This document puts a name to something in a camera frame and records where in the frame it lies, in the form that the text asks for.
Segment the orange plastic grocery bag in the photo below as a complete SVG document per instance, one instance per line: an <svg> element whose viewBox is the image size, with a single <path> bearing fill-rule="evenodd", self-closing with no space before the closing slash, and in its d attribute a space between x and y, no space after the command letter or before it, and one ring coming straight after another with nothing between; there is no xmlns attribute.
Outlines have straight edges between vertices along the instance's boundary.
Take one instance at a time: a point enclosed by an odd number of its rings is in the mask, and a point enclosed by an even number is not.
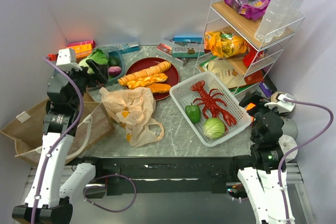
<svg viewBox="0 0 336 224"><path fill-rule="evenodd" d="M125 129L126 140L132 147L162 140L164 127L152 117L156 101L149 88L108 91L102 87L99 93L107 113Z"/></svg>

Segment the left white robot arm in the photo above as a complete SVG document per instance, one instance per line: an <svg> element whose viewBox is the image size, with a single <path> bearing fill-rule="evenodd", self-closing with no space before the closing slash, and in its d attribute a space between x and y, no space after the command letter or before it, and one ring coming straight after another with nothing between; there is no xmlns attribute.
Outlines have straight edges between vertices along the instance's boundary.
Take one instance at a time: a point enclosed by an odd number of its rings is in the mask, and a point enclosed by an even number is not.
<svg viewBox="0 0 336 224"><path fill-rule="evenodd" d="M83 67L58 70L48 81L48 100L43 124L43 146L35 180L25 203L13 209L19 223L70 223L73 206L59 195L67 153L83 111L86 89L95 83Z"/></svg>

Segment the brown paper grocery bag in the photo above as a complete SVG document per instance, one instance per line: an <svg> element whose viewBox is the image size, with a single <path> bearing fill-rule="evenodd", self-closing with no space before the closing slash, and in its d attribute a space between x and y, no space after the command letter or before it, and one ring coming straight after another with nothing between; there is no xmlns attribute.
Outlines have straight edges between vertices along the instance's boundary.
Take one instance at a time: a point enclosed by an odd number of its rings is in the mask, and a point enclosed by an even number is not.
<svg viewBox="0 0 336 224"><path fill-rule="evenodd" d="M89 93L83 97L84 109L76 136L69 149L66 162L70 162L102 138L112 134L114 127L104 105L95 102ZM38 165L43 143L43 119L46 114L44 100L22 112L1 133L15 142L15 157L34 166Z"/></svg>

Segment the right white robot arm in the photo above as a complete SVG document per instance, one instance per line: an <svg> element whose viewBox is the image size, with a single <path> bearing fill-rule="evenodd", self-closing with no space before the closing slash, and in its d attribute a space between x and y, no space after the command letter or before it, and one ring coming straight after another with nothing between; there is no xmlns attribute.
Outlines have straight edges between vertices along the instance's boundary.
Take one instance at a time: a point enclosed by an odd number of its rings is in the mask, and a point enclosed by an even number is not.
<svg viewBox="0 0 336 224"><path fill-rule="evenodd" d="M287 168L279 140L283 136L283 119L278 109L270 109L257 91L247 92L241 107L254 107L249 155L232 159L231 174L242 183L253 208L256 223L294 223L287 188Z"/></svg>

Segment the yellow orange chips bag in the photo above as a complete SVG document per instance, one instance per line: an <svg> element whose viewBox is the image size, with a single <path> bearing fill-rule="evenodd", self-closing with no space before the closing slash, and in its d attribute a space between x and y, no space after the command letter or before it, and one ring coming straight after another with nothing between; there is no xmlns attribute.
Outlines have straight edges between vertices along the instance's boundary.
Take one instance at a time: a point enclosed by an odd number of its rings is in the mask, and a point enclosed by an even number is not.
<svg viewBox="0 0 336 224"><path fill-rule="evenodd" d="M243 54L247 50L247 41L233 31L212 31L204 36L204 48L214 56L229 58Z"/></svg>

